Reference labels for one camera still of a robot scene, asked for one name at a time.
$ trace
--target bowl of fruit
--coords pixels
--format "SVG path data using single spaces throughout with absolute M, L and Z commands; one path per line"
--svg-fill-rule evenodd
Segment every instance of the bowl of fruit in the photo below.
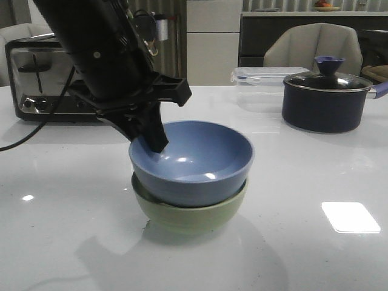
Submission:
M 327 3 L 326 0 L 318 0 L 314 3 L 314 10 L 317 11 L 336 11 L 339 10 L 339 7 L 333 6 L 330 3 Z

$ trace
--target green bowl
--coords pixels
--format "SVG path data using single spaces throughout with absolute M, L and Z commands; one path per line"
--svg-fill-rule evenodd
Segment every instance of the green bowl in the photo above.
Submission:
M 132 187 L 140 208 L 152 222 L 173 232 L 199 234 L 215 230 L 236 214 L 247 189 L 247 180 L 236 194 L 223 202 L 195 208 L 171 206 L 154 198 L 135 174 L 132 175 Z

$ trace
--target chair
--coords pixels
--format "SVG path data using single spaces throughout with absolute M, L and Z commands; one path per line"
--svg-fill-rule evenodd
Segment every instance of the chair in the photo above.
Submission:
M 359 75 L 363 63 L 354 29 L 315 23 L 288 29 L 264 56 L 265 67 L 304 67 L 318 72 L 316 56 L 345 58 L 339 72 Z
M 51 29 L 45 25 L 23 23 L 0 29 L 0 87 L 9 85 L 7 60 L 5 57 L 5 45 L 7 42 L 28 38 L 36 35 L 51 33 Z

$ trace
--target container lid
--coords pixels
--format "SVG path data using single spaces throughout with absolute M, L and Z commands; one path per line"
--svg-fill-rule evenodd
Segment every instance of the container lid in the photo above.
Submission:
M 307 69 L 300 67 L 239 67 L 233 70 L 231 81 L 250 85 L 278 82 L 279 85 L 282 85 L 282 81 L 287 75 L 305 71 Z
M 366 91 L 373 85 L 367 79 L 344 73 L 335 73 L 344 59 L 332 56 L 315 58 L 320 73 L 302 72 L 284 78 L 284 83 L 301 89 L 322 92 L 360 92 Z

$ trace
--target pot lid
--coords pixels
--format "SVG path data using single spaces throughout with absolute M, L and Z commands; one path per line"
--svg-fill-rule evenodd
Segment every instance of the pot lid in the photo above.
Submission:
M 335 73 L 344 59 L 319 56 L 315 61 L 320 73 L 302 72 L 288 75 L 284 78 L 284 83 L 301 89 L 337 93 L 367 91 L 373 85 L 369 80 L 358 76 Z

